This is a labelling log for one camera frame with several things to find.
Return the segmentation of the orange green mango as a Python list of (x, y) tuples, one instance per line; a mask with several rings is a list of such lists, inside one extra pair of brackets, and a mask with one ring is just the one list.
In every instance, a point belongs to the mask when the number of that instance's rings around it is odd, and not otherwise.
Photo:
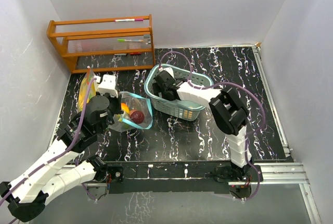
[(127, 128), (130, 127), (128, 121), (130, 120), (130, 109), (126, 103), (121, 103), (121, 113), (118, 117), (118, 122), (126, 125)]

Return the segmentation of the clear bag blue zipper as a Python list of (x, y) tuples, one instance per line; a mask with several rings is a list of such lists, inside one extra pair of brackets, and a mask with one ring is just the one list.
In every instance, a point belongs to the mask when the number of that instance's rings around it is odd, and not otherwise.
[(117, 132), (132, 129), (147, 130), (152, 127), (152, 105), (150, 99), (127, 91), (120, 92), (121, 114), (114, 115), (108, 128)]

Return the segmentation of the dark purple passion fruit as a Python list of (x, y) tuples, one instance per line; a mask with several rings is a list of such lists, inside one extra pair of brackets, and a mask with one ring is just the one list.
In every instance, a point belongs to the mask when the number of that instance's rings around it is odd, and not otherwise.
[(141, 124), (145, 120), (145, 115), (142, 111), (140, 110), (131, 110), (130, 111), (130, 119), (135, 123), (135, 124)]

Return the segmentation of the yellow banana bunch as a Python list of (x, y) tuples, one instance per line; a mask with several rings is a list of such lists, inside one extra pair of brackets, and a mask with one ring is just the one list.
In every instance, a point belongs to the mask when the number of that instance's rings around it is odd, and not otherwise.
[(88, 85), (89, 85), (90, 80), (87, 77), (84, 77), (80, 89), (79, 89), (79, 95), (78, 95), (78, 103), (77, 103), (77, 111), (81, 112), (83, 109), (83, 104), (84, 102), (89, 102), (89, 100), (96, 95), (96, 89), (95, 89), (95, 82), (92, 83), (90, 91), (88, 93), (88, 98), (85, 100), (87, 90), (88, 90)]

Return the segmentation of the clear bag orange zipper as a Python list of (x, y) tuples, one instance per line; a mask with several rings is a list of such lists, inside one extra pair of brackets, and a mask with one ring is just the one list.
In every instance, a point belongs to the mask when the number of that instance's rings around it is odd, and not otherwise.
[[(89, 82), (91, 81), (91, 79), (95, 79), (95, 81), (92, 83), (89, 93), (87, 93)], [(92, 70), (92, 68), (88, 66), (88, 71), (84, 75), (80, 84), (78, 102), (77, 102), (77, 112), (82, 111), (84, 102), (88, 103), (89, 100), (96, 95), (96, 91), (99, 86), (100, 80), (101, 77), (97, 76)]]

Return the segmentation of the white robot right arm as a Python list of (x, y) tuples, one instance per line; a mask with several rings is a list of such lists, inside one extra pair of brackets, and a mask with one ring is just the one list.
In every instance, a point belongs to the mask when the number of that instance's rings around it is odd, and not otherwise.
[(214, 89), (194, 85), (185, 79), (175, 79), (164, 70), (153, 79), (153, 91), (168, 101), (189, 101), (209, 109), (219, 130), (227, 137), (230, 149), (230, 165), (216, 168), (217, 180), (245, 180), (250, 176), (251, 153), (246, 144), (247, 117), (249, 111), (235, 90)]

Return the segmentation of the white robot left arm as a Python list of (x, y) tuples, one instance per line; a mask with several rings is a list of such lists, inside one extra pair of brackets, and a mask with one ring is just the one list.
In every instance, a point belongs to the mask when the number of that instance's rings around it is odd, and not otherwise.
[(11, 215), (29, 222), (64, 192), (85, 182), (105, 180), (107, 165), (96, 155), (67, 172), (58, 171), (95, 143), (98, 134), (104, 133), (114, 123), (114, 115), (120, 113), (120, 96), (106, 93), (92, 97), (29, 169), (10, 182), (1, 182), (1, 202), (8, 202)]

